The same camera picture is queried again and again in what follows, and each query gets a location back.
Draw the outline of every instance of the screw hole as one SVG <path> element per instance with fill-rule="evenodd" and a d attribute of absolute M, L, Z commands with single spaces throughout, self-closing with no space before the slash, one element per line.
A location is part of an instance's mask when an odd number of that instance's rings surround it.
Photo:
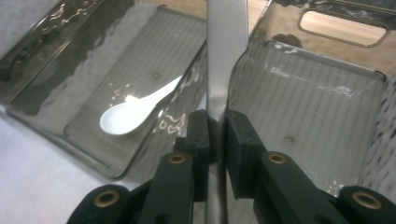
<path fill-rule="evenodd" d="M 282 164 L 286 162 L 286 158 L 280 154 L 271 154 L 269 155 L 268 159 L 277 164 Z"/>
<path fill-rule="evenodd" d="M 180 163 L 184 162 L 185 160 L 186 160 L 186 158 L 182 155 L 174 155 L 169 158 L 169 162 L 171 162 L 173 164 L 180 164 Z"/>
<path fill-rule="evenodd" d="M 377 198 L 363 191 L 353 192 L 352 198 L 361 206 L 369 209 L 380 209 L 382 207 L 382 203 Z"/>
<path fill-rule="evenodd" d="M 97 207 L 109 207 L 110 205 L 116 203 L 120 198 L 120 194 L 114 189 L 106 190 L 98 194 L 93 203 Z"/>

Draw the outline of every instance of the white surface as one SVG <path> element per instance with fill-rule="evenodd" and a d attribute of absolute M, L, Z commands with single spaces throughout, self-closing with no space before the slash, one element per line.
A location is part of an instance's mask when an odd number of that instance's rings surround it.
<path fill-rule="evenodd" d="M 87 193 L 106 183 L 4 114 L 0 181 L 0 223 L 30 224 L 65 223 Z"/>
<path fill-rule="evenodd" d="M 59 0 L 0 0 L 0 58 Z M 106 180 L 0 108 L 0 223 L 65 223 Z"/>

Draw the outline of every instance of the wooden surface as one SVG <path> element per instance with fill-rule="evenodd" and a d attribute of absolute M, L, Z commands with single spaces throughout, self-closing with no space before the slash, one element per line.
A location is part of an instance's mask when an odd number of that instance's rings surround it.
<path fill-rule="evenodd" d="M 165 5 L 174 10 L 182 11 L 202 19 L 206 18 L 206 0 L 138 0 L 137 2 Z M 247 0 L 249 32 L 253 30 L 267 2 L 266 0 Z"/>

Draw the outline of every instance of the black plastic bracket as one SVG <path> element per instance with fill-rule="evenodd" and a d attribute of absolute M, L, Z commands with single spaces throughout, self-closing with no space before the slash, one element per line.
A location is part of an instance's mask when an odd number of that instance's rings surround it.
<path fill-rule="evenodd" d="M 182 150 L 192 155 L 194 160 L 194 201 L 206 201 L 210 158 L 206 111 L 197 110 L 189 114 L 186 137 L 177 138 L 175 150 Z"/>
<path fill-rule="evenodd" d="M 67 223 L 136 223 L 148 192 L 149 182 L 132 192 L 122 186 L 102 186 L 85 196 Z"/>
<path fill-rule="evenodd" d="M 348 223 L 291 157 L 264 152 L 255 167 L 281 223 Z"/>
<path fill-rule="evenodd" d="M 139 224 L 192 222 L 192 164 L 192 156 L 185 152 L 173 152 L 162 157 Z"/>
<path fill-rule="evenodd" d="M 336 206 L 350 223 L 396 224 L 396 205 L 381 194 L 363 187 L 344 187 Z"/>
<path fill-rule="evenodd" d="M 248 117 L 230 110 L 227 123 L 227 170 L 233 186 L 233 196 L 254 198 L 258 177 L 253 164 L 266 151 Z"/>

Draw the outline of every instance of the ceramic spoon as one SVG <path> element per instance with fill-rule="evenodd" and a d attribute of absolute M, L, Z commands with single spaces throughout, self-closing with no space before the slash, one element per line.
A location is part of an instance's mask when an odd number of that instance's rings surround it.
<path fill-rule="evenodd" d="M 99 122 L 101 129 L 105 133 L 115 135 L 133 131 L 146 120 L 156 104 L 175 89 L 180 79 L 181 76 L 154 93 L 140 99 L 127 96 L 125 103 L 110 107 L 103 113 Z"/>

